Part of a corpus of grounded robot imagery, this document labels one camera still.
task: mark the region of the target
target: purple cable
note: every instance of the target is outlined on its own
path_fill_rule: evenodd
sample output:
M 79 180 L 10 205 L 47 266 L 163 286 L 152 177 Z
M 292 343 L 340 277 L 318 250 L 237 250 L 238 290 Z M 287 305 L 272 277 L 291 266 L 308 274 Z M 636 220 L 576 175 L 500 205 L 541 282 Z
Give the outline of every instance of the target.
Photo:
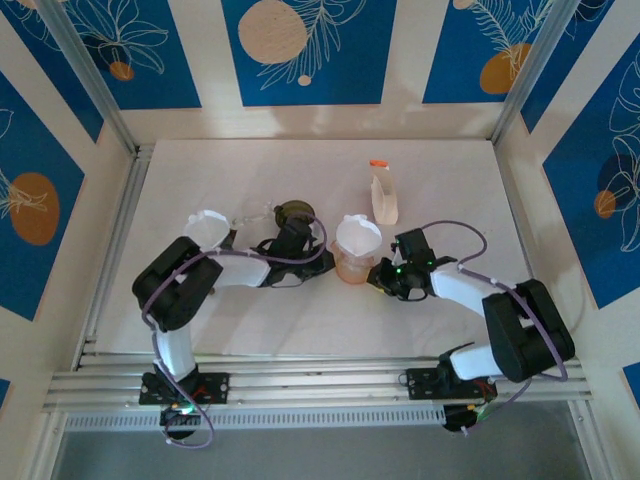
M 482 232 L 480 230 L 478 230 L 477 228 L 475 228 L 475 227 L 473 227 L 473 226 L 471 226 L 471 225 L 469 225 L 467 223 L 459 222 L 457 220 L 437 220 L 435 222 L 427 223 L 426 225 L 424 225 L 422 227 L 422 230 L 426 230 L 427 228 L 433 227 L 435 225 L 457 225 L 457 226 L 460 226 L 460 227 L 464 227 L 467 230 L 471 230 L 473 233 L 475 233 L 477 235 L 477 237 L 482 241 L 482 248 L 478 252 L 476 252 L 476 253 L 474 253 L 472 255 L 469 255 L 467 257 L 464 257 L 462 260 L 458 261 L 458 271 L 460 273 L 464 274 L 464 275 L 467 275 L 468 277 L 474 278 L 476 280 L 480 280 L 480 281 L 488 283 L 490 285 L 494 285 L 494 286 L 500 288 L 501 290 L 504 290 L 509 295 L 511 295 L 511 297 L 518 303 L 518 305 L 520 305 L 520 307 L 527 314 L 529 319 L 533 322 L 533 325 L 536 327 L 536 330 L 538 330 L 538 333 L 542 337 L 542 340 L 544 341 L 545 345 L 549 349 L 549 352 L 551 353 L 551 356 L 553 357 L 553 360 L 556 362 L 556 365 L 558 366 L 558 369 L 560 370 L 560 376 L 559 377 L 556 376 L 556 375 L 549 375 L 547 373 L 540 373 L 540 376 L 545 377 L 545 378 L 551 378 L 553 380 L 557 380 L 557 381 L 560 381 L 560 382 L 566 382 L 569 379 L 569 375 L 567 373 L 567 368 L 565 367 L 565 365 L 564 365 L 564 363 L 562 361 L 562 358 L 560 357 L 560 353 L 558 353 L 558 349 L 555 347 L 555 345 L 553 344 L 553 341 L 551 340 L 551 337 L 549 336 L 547 331 L 544 329 L 544 326 L 542 325 L 542 322 L 540 321 L 540 319 L 538 319 L 538 317 L 533 312 L 533 310 L 531 310 L 531 307 L 529 307 L 529 305 L 527 305 L 527 302 L 525 302 L 524 299 L 520 295 L 517 294 L 517 292 L 515 292 L 512 288 L 508 287 L 504 283 L 499 282 L 499 281 L 497 281 L 495 279 L 492 279 L 490 277 L 487 277 L 486 275 L 482 275 L 481 273 L 477 273 L 477 272 L 474 272 L 472 270 L 469 270 L 467 267 L 465 267 L 463 265 L 464 262 L 468 262 L 469 260 L 476 259 L 479 256 L 483 255 L 487 251 L 487 248 L 489 246 L 489 242 L 487 242 L 487 238 L 482 234 Z M 511 398 L 509 398 L 509 400 L 507 400 L 502 405 L 500 405 L 496 410 L 494 410 L 493 413 L 495 414 L 499 409 L 504 408 L 504 407 L 506 407 L 507 405 L 509 405 L 511 403 L 514 403 L 527 390 L 527 388 L 529 388 L 530 385 L 531 385 L 531 378 L 527 379 L 527 381 L 522 386 L 522 388 L 520 390 L 518 390 L 515 394 L 513 394 L 511 396 Z M 477 423 L 473 427 L 468 428 L 467 431 L 465 432 L 465 435 L 467 434 L 467 432 L 478 428 L 479 425 L 480 424 Z
M 311 215 L 310 213 L 306 213 L 306 212 L 301 212 L 299 215 L 304 215 L 311 218 L 315 223 L 317 223 L 320 226 L 320 230 L 322 230 L 322 243 L 320 244 L 320 248 L 311 257 L 301 259 L 301 260 L 291 260 L 288 258 L 277 258 L 277 257 L 270 257 L 267 255 L 259 255 L 254 252 L 238 252 L 234 250 L 208 250 L 206 252 L 200 252 L 198 255 L 190 258 L 189 260 L 184 262 L 182 265 L 180 265 L 178 268 L 176 268 L 173 271 L 173 273 L 171 273 L 171 275 L 169 275 L 169 277 L 160 284 L 160 286 L 156 289 L 156 291 L 151 294 L 151 296 L 149 297 L 149 300 L 147 300 L 147 303 L 144 304 L 144 307 L 142 308 L 142 321 L 151 329 L 151 344 L 153 346 L 153 353 L 156 357 L 156 362 L 157 362 L 156 364 L 158 365 L 158 368 L 160 368 L 160 371 L 162 371 L 162 373 L 169 380 L 171 385 L 173 385 L 175 389 L 189 403 L 191 403 L 191 405 L 193 405 L 196 408 L 198 413 L 204 418 L 204 420 L 207 422 L 207 426 L 209 427 L 209 437 L 204 443 L 189 445 L 186 443 L 177 442 L 172 438 L 166 436 L 165 438 L 168 444 L 174 445 L 180 448 L 186 448 L 189 450 L 198 450 L 201 448 L 206 448 L 209 445 L 211 445 L 211 443 L 213 442 L 213 435 L 214 435 L 215 429 L 213 427 L 213 423 L 211 422 L 211 419 L 209 418 L 207 413 L 204 411 L 204 409 L 200 407 L 200 405 L 198 405 L 198 403 L 193 399 L 193 397 L 189 395 L 180 386 L 179 382 L 175 379 L 173 374 L 169 371 L 169 367 L 167 367 L 167 365 L 162 360 L 162 356 L 160 355 L 160 348 L 158 346 L 158 335 L 157 335 L 158 324 L 155 321 L 149 319 L 149 311 L 151 310 L 151 306 L 155 303 L 155 301 L 162 294 L 162 292 L 171 284 L 171 282 L 173 282 L 178 276 L 184 273 L 191 265 L 193 265 L 196 262 L 199 262 L 205 257 L 217 257 L 217 256 L 250 257 L 250 258 L 257 258 L 258 260 L 264 260 L 267 262 L 284 263 L 287 265 L 304 265 L 306 263 L 313 262 L 314 260 L 319 258 L 327 248 L 327 238 L 328 238 L 327 230 L 324 227 L 323 223 L 320 220 L 318 220 L 314 215 Z

